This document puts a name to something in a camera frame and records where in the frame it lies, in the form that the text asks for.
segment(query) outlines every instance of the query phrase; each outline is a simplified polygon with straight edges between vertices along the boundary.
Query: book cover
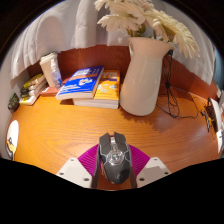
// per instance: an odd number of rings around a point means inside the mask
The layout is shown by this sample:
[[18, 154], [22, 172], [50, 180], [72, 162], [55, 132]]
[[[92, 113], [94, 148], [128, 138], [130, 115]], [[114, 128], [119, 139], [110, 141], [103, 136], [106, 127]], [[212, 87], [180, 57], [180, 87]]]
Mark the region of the book cover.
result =
[[120, 71], [104, 71], [94, 99], [119, 100]]
[[42, 82], [45, 79], [45, 76], [43, 74], [38, 74], [29, 79], [25, 84], [23, 85], [24, 88], [28, 88], [29, 86], [32, 86], [34, 84], [37, 84], [39, 82]]
[[74, 105], [103, 108], [118, 108], [120, 92], [120, 71], [105, 70], [93, 99], [73, 99]]
[[103, 71], [102, 65], [79, 69], [61, 87], [56, 99], [93, 98]]

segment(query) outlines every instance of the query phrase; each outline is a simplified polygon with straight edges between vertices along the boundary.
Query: yellow book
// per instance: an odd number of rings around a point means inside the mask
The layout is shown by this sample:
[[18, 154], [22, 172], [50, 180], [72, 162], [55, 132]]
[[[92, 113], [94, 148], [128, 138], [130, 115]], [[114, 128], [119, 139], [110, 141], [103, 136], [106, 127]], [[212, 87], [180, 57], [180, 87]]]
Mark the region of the yellow book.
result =
[[93, 99], [73, 99], [74, 105], [117, 109], [119, 105], [120, 71], [105, 70]]
[[37, 83], [42, 82], [45, 79], [45, 76], [43, 74], [38, 74], [35, 75], [34, 77], [32, 77], [31, 79], [29, 79], [24, 85], [23, 87], [25, 89], [27, 89], [29, 86], [35, 85]]

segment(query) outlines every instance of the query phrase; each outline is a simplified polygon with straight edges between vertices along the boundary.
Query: white vase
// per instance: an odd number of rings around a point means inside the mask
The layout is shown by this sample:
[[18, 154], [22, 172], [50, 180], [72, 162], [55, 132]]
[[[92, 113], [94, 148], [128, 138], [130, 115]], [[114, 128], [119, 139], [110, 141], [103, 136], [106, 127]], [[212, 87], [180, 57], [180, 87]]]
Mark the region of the white vase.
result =
[[120, 93], [120, 105], [130, 114], [145, 116], [153, 112], [159, 92], [162, 60], [174, 47], [145, 37], [131, 37], [131, 62]]

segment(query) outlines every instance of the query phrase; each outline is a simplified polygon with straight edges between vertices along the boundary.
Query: blue book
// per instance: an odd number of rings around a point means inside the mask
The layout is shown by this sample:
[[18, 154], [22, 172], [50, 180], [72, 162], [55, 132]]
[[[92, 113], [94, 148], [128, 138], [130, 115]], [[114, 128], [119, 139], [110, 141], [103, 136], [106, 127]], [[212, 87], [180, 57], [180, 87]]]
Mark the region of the blue book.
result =
[[79, 69], [61, 87], [55, 98], [57, 100], [93, 98], [103, 71], [102, 65]]

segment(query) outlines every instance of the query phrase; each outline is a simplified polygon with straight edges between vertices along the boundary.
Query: wooden shelf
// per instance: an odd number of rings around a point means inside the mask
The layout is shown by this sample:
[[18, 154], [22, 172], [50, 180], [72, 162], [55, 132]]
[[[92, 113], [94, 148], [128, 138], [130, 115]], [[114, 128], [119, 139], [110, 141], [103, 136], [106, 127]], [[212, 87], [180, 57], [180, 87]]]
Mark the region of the wooden shelf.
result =
[[[193, 95], [174, 88], [172, 91], [178, 100], [180, 115], [195, 116]], [[166, 108], [167, 97], [159, 96], [157, 103]], [[202, 109], [199, 100], [195, 103]], [[52, 174], [56, 174], [70, 157], [79, 157], [98, 144], [100, 136], [114, 131], [124, 134], [128, 144], [149, 157], [159, 157], [172, 173], [220, 156], [216, 136], [208, 132], [206, 120], [200, 113], [196, 119], [175, 119], [156, 107], [148, 116], [137, 117], [122, 108], [74, 106], [72, 100], [40, 96], [33, 106], [21, 105], [10, 123], [13, 120], [19, 122], [20, 130], [15, 161]], [[127, 181], [117, 186], [101, 176], [98, 186], [111, 190], [130, 188]]]

